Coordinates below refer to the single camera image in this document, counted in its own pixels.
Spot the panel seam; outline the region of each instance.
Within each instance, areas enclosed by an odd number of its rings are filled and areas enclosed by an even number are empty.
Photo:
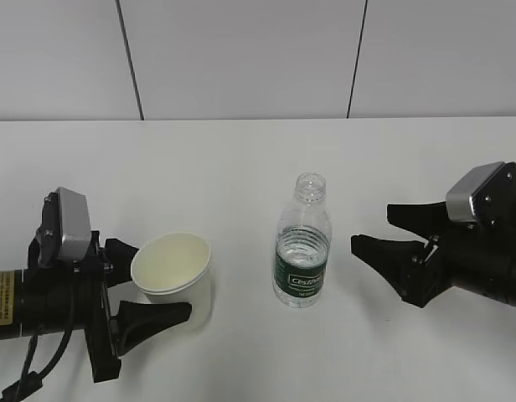
[[[124,24],[124,17],[122,16],[121,0],[115,0],[116,11],[118,12],[118,21],[121,25],[122,39],[124,40],[124,47],[126,48],[127,64],[130,68],[130,76],[132,77],[133,91],[135,92],[135,100],[137,102],[137,109],[139,110],[139,118],[144,120],[144,114],[142,113],[141,96],[139,95],[139,88],[137,86],[137,78],[135,76],[135,69],[133,68],[132,52],[130,50],[130,44],[127,40],[126,25]]]
[[[364,25],[366,23],[366,12],[368,11],[368,0],[364,1],[364,11],[362,13],[362,23],[360,24],[360,34],[359,34],[359,45],[357,46],[357,57],[355,58],[355,66],[353,68],[353,79],[351,81],[351,91],[349,92],[349,104],[348,104],[348,114],[346,118],[349,118],[351,114],[351,104],[353,103],[353,91],[355,89],[355,81],[357,79],[357,70],[359,69],[359,58],[360,58],[360,48],[362,45],[362,37],[364,35]]]

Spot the cup rim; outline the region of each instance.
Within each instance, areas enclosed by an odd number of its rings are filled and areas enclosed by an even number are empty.
[[[167,290],[159,291],[159,290],[154,290],[154,289],[149,289],[146,287],[139,286],[139,284],[137,283],[136,277],[134,275],[134,270],[133,270],[133,267],[136,264],[137,256],[139,255],[139,253],[141,253],[141,251],[143,249],[145,249],[147,246],[149,246],[151,243],[154,243],[155,241],[164,239],[166,237],[174,236],[174,235],[191,235],[194,238],[203,241],[208,246],[208,259],[206,260],[206,263],[204,264],[204,267],[202,268],[202,270],[193,279],[191,279],[187,282],[184,282],[182,285],[179,285],[177,287],[172,287]],[[199,279],[202,278],[204,276],[204,274],[206,273],[206,271],[208,270],[210,260],[211,260],[211,246],[209,245],[209,242],[206,239],[200,237],[198,234],[195,234],[193,232],[181,232],[181,231],[169,232],[166,234],[162,234],[162,235],[156,237],[155,239],[149,240],[145,245],[143,245],[139,249],[139,251],[133,256],[133,260],[130,265],[130,274],[131,274],[132,281],[135,284],[135,286],[137,286],[143,293],[146,293],[148,295],[170,295],[170,294],[182,291],[183,289],[186,289],[186,288],[190,287],[192,284],[194,284],[195,282],[199,281]]]

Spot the white wall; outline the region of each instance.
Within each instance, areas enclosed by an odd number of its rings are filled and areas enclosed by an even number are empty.
[[[345,117],[363,5],[122,0],[145,117]]]
[[[351,116],[516,116],[516,0],[369,0]]]
[[[138,119],[111,0],[0,0],[0,120]]]
[[[147,119],[345,117],[364,0],[121,0]],[[516,0],[369,0],[351,117],[516,115]],[[0,120],[138,119],[116,0],[0,0]]]

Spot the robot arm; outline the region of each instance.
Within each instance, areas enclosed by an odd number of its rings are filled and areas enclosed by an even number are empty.
[[[120,357],[139,343],[189,319],[188,303],[121,301],[112,316],[108,289],[131,280],[137,249],[117,239],[108,239],[102,248],[99,235],[90,229],[85,196],[58,188],[44,199],[42,224],[28,248],[27,270],[0,271],[0,339],[64,332],[48,366],[40,373],[25,373],[3,391],[3,401],[23,400],[42,387],[72,330],[85,332],[97,383],[117,379]]]
[[[443,203],[389,205],[388,221],[428,242],[362,234],[351,249],[404,302],[424,307],[458,286],[516,306],[516,163],[475,167]]]

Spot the plastic water bottle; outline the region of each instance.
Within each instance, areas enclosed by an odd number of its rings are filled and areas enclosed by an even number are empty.
[[[304,173],[278,224],[273,288],[290,307],[314,304],[323,288],[333,229],[325,208],[325,179]]]

